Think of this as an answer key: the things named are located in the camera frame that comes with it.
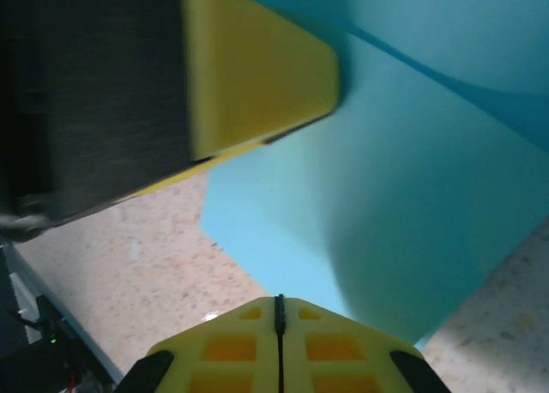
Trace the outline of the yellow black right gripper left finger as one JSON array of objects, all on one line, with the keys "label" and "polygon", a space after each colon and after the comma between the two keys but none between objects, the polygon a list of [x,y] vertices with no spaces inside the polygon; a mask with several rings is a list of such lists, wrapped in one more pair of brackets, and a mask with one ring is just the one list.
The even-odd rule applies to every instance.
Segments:
[{"label": "yellow black right gripper left finger", "polygon": [[279,393],[275,298],[156,343],[124,376],[121,393]]}]

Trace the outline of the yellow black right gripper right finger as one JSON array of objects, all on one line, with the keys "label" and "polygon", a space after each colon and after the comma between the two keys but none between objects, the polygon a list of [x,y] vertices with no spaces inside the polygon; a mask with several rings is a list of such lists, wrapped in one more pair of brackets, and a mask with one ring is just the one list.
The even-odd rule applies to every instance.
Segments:
[{"label": "yellow black right gripper right finger", "polygon": [[402,339],[301,299],[278,298],[279,393],[444,393]]}]

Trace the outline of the light blue paper sheet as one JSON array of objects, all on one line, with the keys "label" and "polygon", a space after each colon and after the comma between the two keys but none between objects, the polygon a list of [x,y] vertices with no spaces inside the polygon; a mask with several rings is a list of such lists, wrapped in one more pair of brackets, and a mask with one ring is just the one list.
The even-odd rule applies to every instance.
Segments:
[{"label": "light blue paper sheet", "polygon": [[328,117],[214,168],[271,293],[420,345],[549,215],[549,0],[257,0],[341,60]]}]

